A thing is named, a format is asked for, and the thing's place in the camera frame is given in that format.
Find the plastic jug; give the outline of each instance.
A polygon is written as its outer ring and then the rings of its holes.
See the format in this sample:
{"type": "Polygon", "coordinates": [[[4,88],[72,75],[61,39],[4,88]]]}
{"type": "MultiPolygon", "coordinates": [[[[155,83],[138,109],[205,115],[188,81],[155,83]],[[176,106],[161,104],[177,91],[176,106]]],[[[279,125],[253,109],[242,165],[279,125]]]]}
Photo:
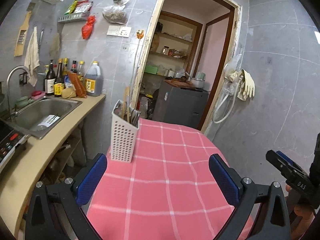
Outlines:
{"type": "Polygon", "coordinates": [[[84,76],[84,88],[88,96],[97,97],[102,92],[103,78],[98,61],[92,62],[84,76]]]}

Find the screw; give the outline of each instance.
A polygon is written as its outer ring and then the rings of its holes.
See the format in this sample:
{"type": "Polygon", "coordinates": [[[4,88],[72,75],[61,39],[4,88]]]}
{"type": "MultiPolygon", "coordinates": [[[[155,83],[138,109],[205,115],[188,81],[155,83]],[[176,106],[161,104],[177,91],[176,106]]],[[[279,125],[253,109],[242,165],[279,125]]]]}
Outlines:
{"type": "Polygon", "coordinates": [[[38,182],[36,183],[36,187],[41,187],[42,185],[43,185],[42,181],[38,181],[38,182]]]}
{"type": "Polygon", "coordinates": [[[245,178],[243,178],[243,182],[245,184],[250,184],[252,182],[252,180],[250,178],[245,177],[245,178]]]}
{"type": "Polygon", "coordinates": [[[277,181],[275,181],[275,182],[273,183],[273,186],[275,186],[275,187],[280,187],[280,183],[277,182],[277,181]]]}
{"type": "Polygon", "coordinates": [[[73,182],[73,179],[72,178],[66,178],[65,180],[64,180],[64,183],[65,184],[71,184],[73,182]]]}

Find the red plastic bag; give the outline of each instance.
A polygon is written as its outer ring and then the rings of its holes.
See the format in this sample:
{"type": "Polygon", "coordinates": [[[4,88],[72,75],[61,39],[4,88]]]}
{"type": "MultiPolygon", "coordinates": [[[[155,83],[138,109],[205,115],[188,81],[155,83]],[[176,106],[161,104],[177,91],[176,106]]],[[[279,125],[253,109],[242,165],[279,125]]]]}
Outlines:
{"type": "Polygon", "coordinates": [[[84,40],[89,39],[92,30],[93,30],[93,23],[96,21],[96,17],[95,16],[89,16],[86,24],[81,28],[81,32],[82,32],[82,38],[84,40]]]}

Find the stainless steel sink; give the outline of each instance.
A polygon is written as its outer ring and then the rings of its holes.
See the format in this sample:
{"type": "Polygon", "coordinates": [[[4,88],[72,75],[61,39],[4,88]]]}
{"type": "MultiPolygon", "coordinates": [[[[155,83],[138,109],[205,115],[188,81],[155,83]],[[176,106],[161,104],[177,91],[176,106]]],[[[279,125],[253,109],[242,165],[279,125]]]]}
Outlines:
{"type": "Polygon", "coordinates": [[[9,125],[25,134],[42,139],[67,114],[70,114],[82,102],[45,96],[17,112],[13,120],[5,120],[9,125]],[[57,116],[49,127],[41,125],[49,115],[57,116]]]}

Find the countertop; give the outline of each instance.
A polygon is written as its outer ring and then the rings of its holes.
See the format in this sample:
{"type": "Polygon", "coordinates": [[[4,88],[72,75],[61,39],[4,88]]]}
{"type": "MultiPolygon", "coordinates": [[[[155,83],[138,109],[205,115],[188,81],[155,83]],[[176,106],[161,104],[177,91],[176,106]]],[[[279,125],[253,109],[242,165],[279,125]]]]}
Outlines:
{"type": "Polygon", "coordinates": [[[16,156],[0,178],[0,216],[17,238],[22,215],[33,188],[59,147],[74,128],[103,99],[98,97],[74,98],[82,101],[63,118],[42,140],[30,137],[27,149],[16,156]]]}

